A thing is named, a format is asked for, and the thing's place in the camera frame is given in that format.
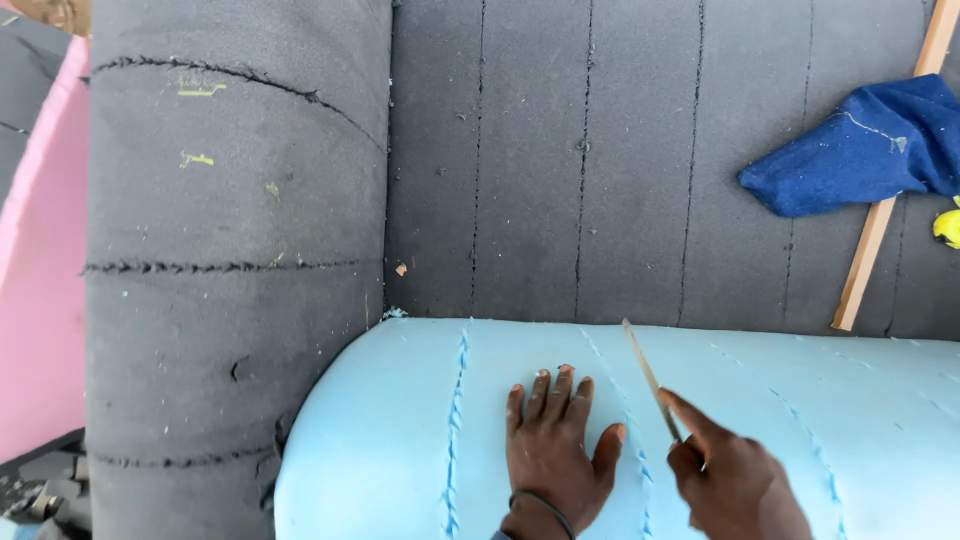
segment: pink foam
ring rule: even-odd
[[[88,57],[74,37],[0,213],[0,463],[84,425]]]

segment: light blue foam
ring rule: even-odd
[[[820,539],[955,539],[960,344],[635,327],[660,383],[786,467]],[[587,429],[628,427],[581,538],[702,539],[622,327],[390,319],[317,383],[276,484],[278,540],[487,540],[506,511],[504,405],[536,371],[596,380]]]

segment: yellow tool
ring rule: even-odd
[[[657,395],[657,390],[660,389],[660,385],[657,384],[657,378],[654,377],[654,372],[650,369],[650,364],[647,363],[647,359],[643,357],[643,351],[640,350],[640,344],[636,342],[634,327],[627,319],[623,320],[623,330],[627,333],[627,339],[630,339],[630,343],[634,345],[636,359],[640,361],[640,368],[643,369],[643,377],[647,379],[647,384],[650,385],[650,391],[654,394],[654,400],[657,401],[657,406],[660,408],[660,414],[663,415],[663,420],[666,421],[666,428],[670,430],[670,434],[673,435],[673,440],[677,441],[678,443],[684,442],[684,440],[680,437],[680,430],[677,429],[677,423],[673,421],[673,416],[670,414],[670,407],[666,406],[666,403],[662,402],[660,400],[660,396]]]
[[[960,196],[953,197],[960,207]],[[933,238],[953,249],[960,248],[960,209],[944,212],[933,220]]]

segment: bracelet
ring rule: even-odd
[[[540,495],[537,495],[532,491],[529,491],[526,489],[517,489],[514,492],[514,494],[510,496],[510,501],[508,502],[510,509],[514,508],[514,500],[519,495],[525,495],[533,499],[534,501],[537,501],[538,503],[546,506],[547,509],[553,512],[553,515],[557,516],[557,521],[560,522],[560,525],[564,528],[564,530],[566,531],[566,535],[570,537],[570,540],[577,540],[577,533],[574,532],[573,527],[570,525],[570,522],[566,519],[566,516],[564,516],[564,513],[561,512],[558,507],[549,503],[546,499],[544,499],[543,497],[541,497]]]

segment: knife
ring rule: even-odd
[[[677,429],[677,423],[673,421],[673,415],[670,414],[670,407],[666,405],[657,395],[657,390],[660,389],[660,385],[657,384],[657,378],[654,377],[653,370],[650,369],[650,364],[647,363],[647,359],[643,357],[643,351],[640,350],[640,344],[636,342],[636,336],[634,335],[634,327],[630,324],[630,321],[623,319],[623,330],[627,333],[627,338],[630,339],[630,343],[634,346],[634,353],[636,354],[636,359],[640,361],[640,368],[643,369],[643,377],[647,379],[647,384],[650,385],[650,391],[654,395],[654,400],[657,401],[657,406],[660,408],[660,414],[663,415],[663,420],[666,421],[666,427],[670,430],[670,434],[673,435],[673,440],[678,443],[684,442],[680,437],[680,430]]]

